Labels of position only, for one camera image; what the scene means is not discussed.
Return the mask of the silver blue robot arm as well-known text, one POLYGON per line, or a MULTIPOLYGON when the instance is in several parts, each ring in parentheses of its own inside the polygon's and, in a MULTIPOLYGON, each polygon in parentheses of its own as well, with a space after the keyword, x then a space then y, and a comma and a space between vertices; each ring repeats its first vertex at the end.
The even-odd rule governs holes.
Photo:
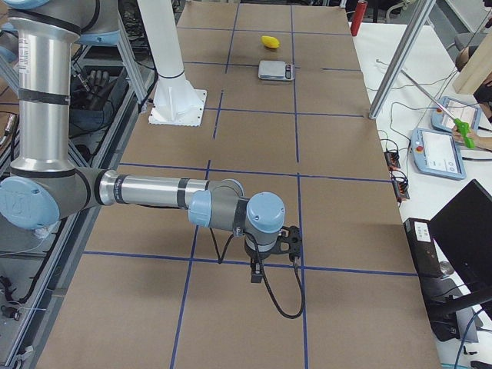
POLYGON ((82 36, 119 33, 115 1, 10 1, 18 32, 20 153, 1 183, 1 213, 38 229, 98 205, 138 204, 186 210, 203 228, 244 236, 251 280, 267 280, 264 259, 279 254, 284 203, 262 192, 246 198, 235 180, 120 175, 68 159, 71 48, 82 36))

